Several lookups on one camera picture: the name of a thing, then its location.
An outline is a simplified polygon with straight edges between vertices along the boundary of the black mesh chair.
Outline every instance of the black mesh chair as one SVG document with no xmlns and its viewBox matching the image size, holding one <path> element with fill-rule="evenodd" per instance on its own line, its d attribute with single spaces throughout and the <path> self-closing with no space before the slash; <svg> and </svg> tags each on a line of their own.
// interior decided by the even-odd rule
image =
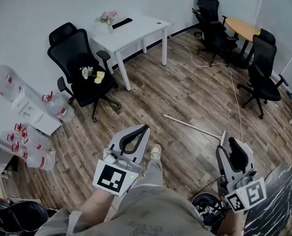
<svg viewBox="0 0 292 236">
<path fill-rule="evenodd" d="M 288 83 L 282 75 L 279 75 L 281 79 L 277 84 L 274 84 L 270 79 L 277 52 L 275 43 L 275 37 L 269 32 L 265 32 L 261 36 L 253 36 L 254 61 L 248 69 L 250 83 L 253 89 L 241 84 L 237 86 L 238 88 L 245 89 L 252 95 L 252 97 L 242 105 L 242 108 L 245 108 L 250 101 L 256 99 L 260 109 L 260 119 L 263 119 L 264 116 L 260 99 L 263 99 L 265 104 L 267 104 L 268 100 L 280 101 L 281 96 L 278 87 L 282 83 L 288 86 Z"/>
<path fill-rule="evenodd" d="M 84 29 L 76 29 L 71 23 L 64 24 L 50 33 L 49 42 L 51 47 L 47 54 L 64 72 L 73 93 L 66 87 L 63 77 L 57 80 L 59 91 L 67 91 L 76 98 L 81 107 L 93 103 L 92 119 L 94 122 L 97 121 L 95 113 L 99 99 L 107 100 L 117 105 L 118 108 L 121 107 L 119 103 L 105 96 L 112 87 L 118 86 L 108 71 L 106 61 L 110 59 L 110 55 L 105 51 L 97 52 L 97 55 L 103 60 L 106 69 L 104 70 L 91 52 L 87 32 Z M 88 66 L 93 67 L 94 75 L 98 71 L 105 72 L 100 84 L 94 82 L 94 76 L 89 76 L 87 80 L 83 78 L 80 68 Z"/>
<path fill-rule="evenodd" d="M 199 21 L 200 28 L 202 30 L 201 42 L 206 47 L 206 49 L 198 49 L 197 53 L 200 51 L 213 53 L 209 66 L 213 66 L 213 61 L 216 55 L 220 55 L 226 61 L 227 66 L 229 66 L 229 61 L 227 58 L 231 54 L 232 50 L 237 47 L 235 42 L 239 38 L 229 37 L 228 34 L 226 34 L 221 22 L 209 22 L 201 15 L 199 10 L 194 10 L 192 8 L 192 12 Z"/>
<path fill-rule="evenodd" d="M 218 7 L 219 1 L 218 0 L 197 0 L 196 3 L 199 7 L 199 11 L 201 16 L 205 18 L 207 22 L 218 22 Z M 222 28 L 226 30 L 224 26 L 226 21 L 226 16 L 223 16 L 224 20 L 222 22 Z"/>
</svg>

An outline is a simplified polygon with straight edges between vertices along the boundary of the shoe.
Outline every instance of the shoe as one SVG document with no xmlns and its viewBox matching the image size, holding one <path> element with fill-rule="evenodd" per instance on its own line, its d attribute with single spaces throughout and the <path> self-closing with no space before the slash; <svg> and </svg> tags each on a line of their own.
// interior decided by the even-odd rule
<svg viewBox="0 0 292 236">
<path fill-rule="evenodd" d="M 151 148 L 151 160 L 160 160 L 161 158 L 161 146 L 154 144 Z"/>
</svg>

